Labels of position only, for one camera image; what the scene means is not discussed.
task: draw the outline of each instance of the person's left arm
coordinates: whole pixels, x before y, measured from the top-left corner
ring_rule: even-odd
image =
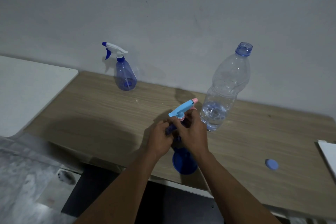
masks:
[[[168,152],[173,136],[166,136],[167,122],[159,122],[152,130],[146,149],[74,222],[134,223],[147,181],[158,160]]]

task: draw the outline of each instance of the white table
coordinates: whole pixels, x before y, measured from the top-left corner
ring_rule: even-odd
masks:
[[[77,74],[75,69],[0,56],[0,137],[19,136]]]

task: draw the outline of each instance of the hand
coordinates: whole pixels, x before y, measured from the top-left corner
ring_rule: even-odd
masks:
[[[200,114],[196,109],[184,113],[185,118],[191,122],[190,128],[184,127],[181,122],[172,117],[168,121],[174,123],[183,144],[194,155],[198,156],[208,149],[207,125],[201,121]]]
[[[173,135],[166,136],[165,129],[169,126],[168,122],[160,121],[151,131],[146,150],[155,154],[157,160],[165,155],[173,143]]]

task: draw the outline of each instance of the person's left hand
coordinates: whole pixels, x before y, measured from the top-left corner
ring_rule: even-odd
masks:
[[[166,136],[165,129],[169,127],[168,122],[160,121],[151,131],[146,150],[155,154],[157,160],[166,154],[173,143],[173,135]]]

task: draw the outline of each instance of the marble floor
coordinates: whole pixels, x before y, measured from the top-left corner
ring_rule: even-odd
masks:
[[[0,139],[0,222],[73,223],[74,217],[36,203],[60,166],[22,145]]]

